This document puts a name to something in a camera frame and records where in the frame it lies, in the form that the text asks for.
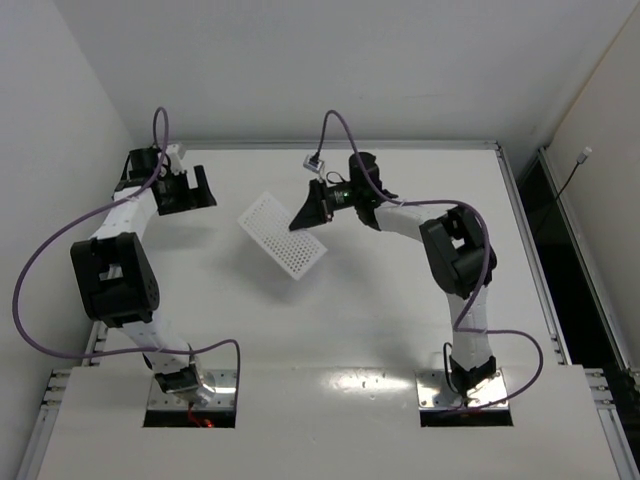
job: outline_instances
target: perforated plate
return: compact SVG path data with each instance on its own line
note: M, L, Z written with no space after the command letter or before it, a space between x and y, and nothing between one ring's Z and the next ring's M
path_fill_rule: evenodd
M296 280L327 251L307 231L289 231L293 216L269 192L264 192L238 219L240 226L278 265Z

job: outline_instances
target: white table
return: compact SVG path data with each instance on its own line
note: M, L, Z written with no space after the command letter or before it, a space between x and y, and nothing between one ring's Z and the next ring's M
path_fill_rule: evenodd
M296 282L236 223L265 190L295 213L311 178L301 166L308 151L189 151L219 206L157 217L144 237L164 314L180 334L196 348L240 342L236 428L141 428L150 372L139 355L106 358L74 369L38 478L618 478L582 368L557 363L498 152L369 150L401 197L480 210L498 256L490 327L525 330L545 353L538 383L511 402L513 427L421 428L413 372L440 367L451 337L424 247L341 211L313 230L329 251ZM323 158L346 175L349 154ZM513 391L534 372L535 350L511 336L491 343ZM129 341L111 334L107 344ZM231 347L201 360L235 366ZM354 368L385 369L389 382L363 389Z

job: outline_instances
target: gray wall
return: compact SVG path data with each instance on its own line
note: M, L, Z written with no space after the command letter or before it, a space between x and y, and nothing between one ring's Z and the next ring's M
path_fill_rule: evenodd
M55 0L136 139L548 141L638 0ZM342 135L337 127L331 135Z
M64 365L19 338L13 284L48 234L108 200L132 140L50 0L0 3L0 72L0 478L10 479L49 370ZM60 239L28 278L24 321L50 347L80 351L86 342L69 247L95 225Z
M562 122L549 149L564 182L578 153L593 154L565 190L619 326L640 365L640 7Z

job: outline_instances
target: robotic arm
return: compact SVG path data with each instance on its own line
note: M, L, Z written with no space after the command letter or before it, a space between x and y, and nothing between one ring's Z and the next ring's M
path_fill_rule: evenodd
M396 198L382 187L375 156L360 153L374 184L389 198ZM310 157L305 167L319 173L322 162ZM399 208L383 202L372 190L360 169L355 155L349 158L350 180L328 185L322 178L309 182L309 196L289 226L290 230L311 228L330 222L337 210L354 207L358 218L367 226L422 242L436 283L447 294L451 325L471 295L482 270L484 242L482 231L471 212L461 207L445 209L440 206L403 206ZM456 246L454 240L461 241ZM491 271L497 260L493 250L489 274L473 307L459 328L487 330L486 299ZM496 372L496 359L491 352L486 333L467 333L453 330L451 353L451 382L463 396L484 379Z
M134 193L152 175L160 151L129 153L131 169L123 173L114 200ZM89 240L71 247L71 259L87 315L127 335L139 347L158 351L144 354L160 388L189 403L208 403L214 388L205 380L195 356L172 355L162 350L189 351L189 344L173 331L159 310L158 283L140 240L149 220L216 205L204 168L194 167L197 187L189 188L180 160L180 145L167 149L168 162L150 189L112 209Z

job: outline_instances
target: metal base plate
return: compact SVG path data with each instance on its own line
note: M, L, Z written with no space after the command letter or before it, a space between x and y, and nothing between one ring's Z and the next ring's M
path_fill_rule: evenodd
M233 412L235 410L234 397L236 394L235 370L207 370L203 376L208 385L213 385L211 401L206 405L194 405L194 412ZM186 412L187 402L172 394L160 390L158 382L151 382L147 411L153 412Z
M445 380L444 370L426 370L416 373L416 386L418 388L418 406L421 412L441 412L452 410L462 405L460 395L452 392ZM479 383L476 388L468 392L468 407L480 407L489 402L500 400L507 396L507 387L504 384L502 371ZM501 402L497 405L486 407L487 412L508 412L509 402Z

